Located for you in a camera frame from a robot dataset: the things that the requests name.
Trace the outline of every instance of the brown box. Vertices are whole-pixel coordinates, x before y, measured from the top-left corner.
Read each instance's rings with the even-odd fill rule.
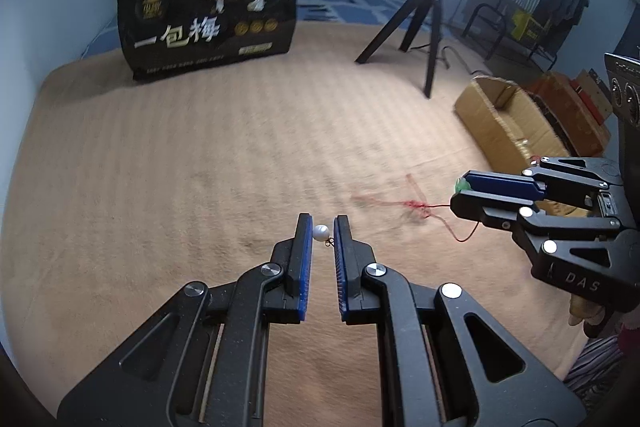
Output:
[[[526,88],[538,95],[555,115],[578,156],[600,156],[609,143],[610,133],[593,118],[568,76],[545,73]]]
[[[578,93],[596,122],[602,125],[613,112],[609,99],[598,87],[593,77],[585,70],[580,72],[574,82],[573,88],[575,92]]]
[[[514,82],[477,76],[454,108],[496,172],[520,174],[535,156],[569,156],[538,106]],[[539,206],[556,216],[586,215],[552,201]]]

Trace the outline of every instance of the black box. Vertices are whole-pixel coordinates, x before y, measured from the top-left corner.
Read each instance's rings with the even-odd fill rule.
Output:
[[[296,0],[118,0],[136,80],[286,53],[295,27]]]

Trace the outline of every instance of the brown bedspread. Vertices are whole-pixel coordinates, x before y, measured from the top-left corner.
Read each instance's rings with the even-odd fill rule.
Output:
[[[181,285],[218,285],[269,258],[299,212],[354,238],[412,281],[453,281],[561,377],[584,344],[567,294],[531,278],[507,233],[456,243],[401,207],[434,203],[468,169],[487,169],[452,112],[468,76],[394,35],[353,59],[377,28],[301,23],[287,55],[135,85],[119,51],[52,72],[15,166],[1,243],[2,304],[18,369],[46,407]],[[420,36],[423,41],[428,36]],[[456,47],[473,69],[477,56]],[[472,223],[439,209],[458,235]],[[374,327],[340,322],[334,256],[314,244],[307,321],[272,328],[266,425],[379,424]]]

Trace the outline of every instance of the gold logo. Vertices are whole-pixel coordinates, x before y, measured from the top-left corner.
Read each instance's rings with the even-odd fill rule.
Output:
[[[242,36],[249,31],[249,25],[246,22],[236,24],[236,35]]]
[[[249,26],[251,33],[260,33],[262,28],[264,28],[264,23],[262,21],[253,21],[251,26]]]
[[[143,0],[142,1],[142,17],[144,19],[153,19],[160,15],[162,8],[162,0]]]
[[[264,31],[266,32],[272,32],[277,27],[278,21],[276,19],[268,19],[267,22],[264,23]]]

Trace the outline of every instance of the red thread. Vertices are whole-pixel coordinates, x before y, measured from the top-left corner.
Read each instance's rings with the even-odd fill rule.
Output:
[[[436,214],[433,214],[433,212],[431,212],[432,208],[440,208],[443,206],[446,206],[448,208],[449,205],[448,204],[429,204],[427,202],[426,196],[424,195],[424,193],[422,192],[418,184],[415,182],[414,177],[411,174],[407,174],[406,180],[412,186],[412,188],[414,189],[416,195],[420,198],[420,200],[383,201],[377,198],[372,198],[371,196],[354,196],[353,199],[358,201],[368,201],[371,204],[378,204],[383,206],[405,206],[411,210],[417,210],[418,215],[422,219],[427,219],[428,217],[435,217],[437,220],[441,221],[446,227],[446,229],[449,231],[451,236],[459,243],[464,243],[465,241],[468,241],[469,239],[471,239],[471,236],[474,235],[474,232],[476,231],[480,223],[476,223],[476,225],[474,226],[474,229],[464,239],[459,239],[456,233],[453,231],[453,229],[449,225],[449,223],[447,223],[446,219],[444,219],[444,217],[437,216]]]

